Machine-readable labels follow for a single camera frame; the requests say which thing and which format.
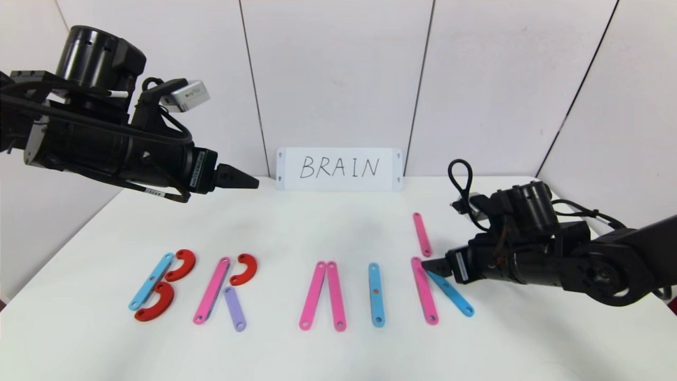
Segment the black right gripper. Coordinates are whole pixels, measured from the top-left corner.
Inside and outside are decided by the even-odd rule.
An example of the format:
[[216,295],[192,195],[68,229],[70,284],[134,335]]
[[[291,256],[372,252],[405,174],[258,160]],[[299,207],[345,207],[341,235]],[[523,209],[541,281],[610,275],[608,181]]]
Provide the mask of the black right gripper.
[[466,246],[448,251],[445,258],[425,260],[421,266],[443,278],[454,275],[458,284],[485,279],[518,284],[519,280],[508,261],[498,262],[498,255],[494,253],[497,244],[498,241],[492,239],[473,239]]

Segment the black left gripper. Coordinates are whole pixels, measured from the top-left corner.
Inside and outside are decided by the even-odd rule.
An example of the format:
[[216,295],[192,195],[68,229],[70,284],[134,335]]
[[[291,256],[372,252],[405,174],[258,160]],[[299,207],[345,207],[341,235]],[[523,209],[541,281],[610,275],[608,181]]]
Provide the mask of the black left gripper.
[[217,152],[188,144],[122,137],[120,179],[123,187],[149,195],[206,194],[213,188],[257,189],[260,181],[239,169],[218,164]]

